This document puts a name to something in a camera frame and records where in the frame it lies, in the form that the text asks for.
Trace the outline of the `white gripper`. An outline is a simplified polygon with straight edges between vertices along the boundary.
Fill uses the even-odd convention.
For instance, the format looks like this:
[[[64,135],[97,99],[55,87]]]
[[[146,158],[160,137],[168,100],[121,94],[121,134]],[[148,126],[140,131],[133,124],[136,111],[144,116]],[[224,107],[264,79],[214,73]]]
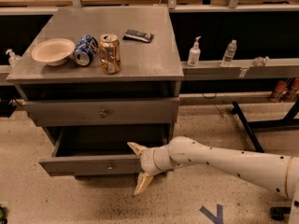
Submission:
[[[174,162],[166,147],[147,148],[135,142],[128,142],[127,145],[137,156],[141,155],[141,167],[145,172],[138,175],[134,195],[141,194],[153,180],[154,175],[174,169]]]

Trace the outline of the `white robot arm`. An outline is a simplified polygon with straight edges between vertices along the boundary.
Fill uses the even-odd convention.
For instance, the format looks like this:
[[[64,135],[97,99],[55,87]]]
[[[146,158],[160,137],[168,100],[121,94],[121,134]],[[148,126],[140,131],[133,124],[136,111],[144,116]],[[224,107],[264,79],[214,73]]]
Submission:
[[[142,193],[156,175],[197,164],[206,164],[292,201],[288,224],[299,224],[299,158],[227,148],[208,147],[178,136],[162,147],[128,146],[140,157],[142,172],[135,194]]]

